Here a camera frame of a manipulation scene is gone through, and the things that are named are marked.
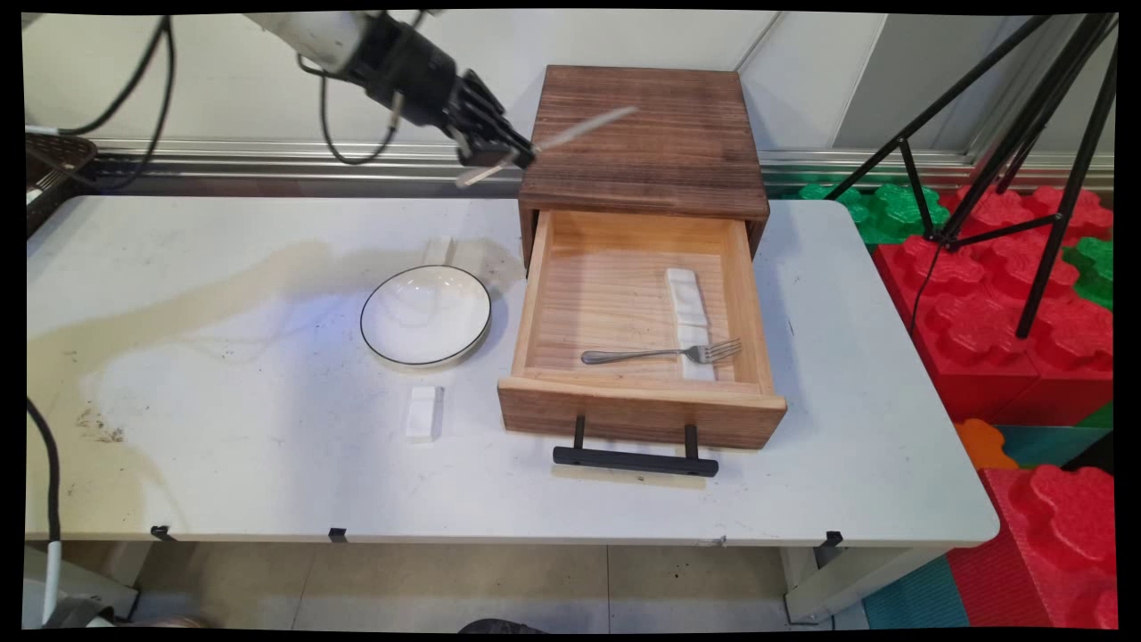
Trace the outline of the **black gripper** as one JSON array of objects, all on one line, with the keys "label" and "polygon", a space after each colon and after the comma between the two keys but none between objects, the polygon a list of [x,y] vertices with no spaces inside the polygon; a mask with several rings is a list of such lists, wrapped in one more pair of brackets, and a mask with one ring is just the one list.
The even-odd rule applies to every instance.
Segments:
[{"label": "black gripper", "polygon": [[462,166],[526,169],[537,151],[513,130],[482,78],[474,70],[460,76],[456,60],[420,32],[428,16],[416,13],[405,23],[387,13],[351,13],[357,40],[343,81],[413,125],[444,130]]}]

